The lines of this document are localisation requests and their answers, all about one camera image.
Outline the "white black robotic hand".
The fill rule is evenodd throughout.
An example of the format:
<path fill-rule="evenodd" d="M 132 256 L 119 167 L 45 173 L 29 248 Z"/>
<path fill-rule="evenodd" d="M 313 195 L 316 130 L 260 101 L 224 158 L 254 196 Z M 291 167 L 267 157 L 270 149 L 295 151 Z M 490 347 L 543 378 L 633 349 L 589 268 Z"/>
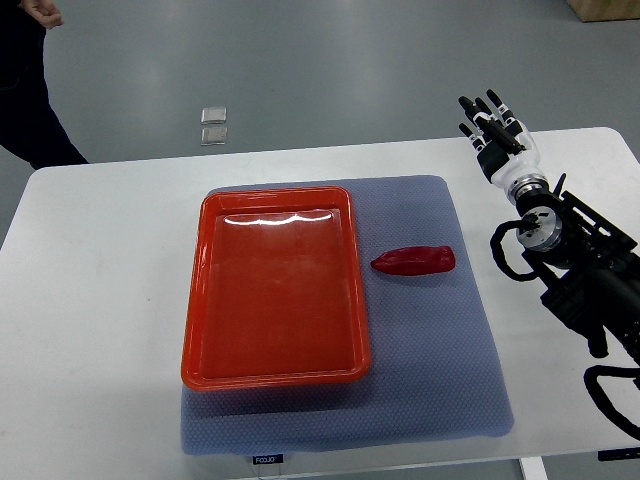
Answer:
<path fill-rule="evenodd" d="M 503 190 L 518 210 L 524 209 L 528 197 L 549 191 L 531 133 L 493 90 L 485 98 L 461 96 L 458 103 L 468 120 L 459 129 L 489 183 Z"/>

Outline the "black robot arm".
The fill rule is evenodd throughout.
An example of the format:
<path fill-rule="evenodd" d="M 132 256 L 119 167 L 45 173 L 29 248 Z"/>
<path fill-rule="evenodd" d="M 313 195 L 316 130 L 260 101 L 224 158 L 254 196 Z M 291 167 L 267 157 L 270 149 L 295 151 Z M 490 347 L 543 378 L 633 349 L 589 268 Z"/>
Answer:
<path fill-rule="evenodd" d="M 519 282 L 539 279 L 546 286 L 541 302 L 567 328 L 587 340 L 595 358 L 608 355 L 611 333 L 639 361 L 639 256 L 637 242 L 602 215 L 540 175 L 511 187 L 520 220 L 516 236 L 531 267 L 503 271 Z"/>

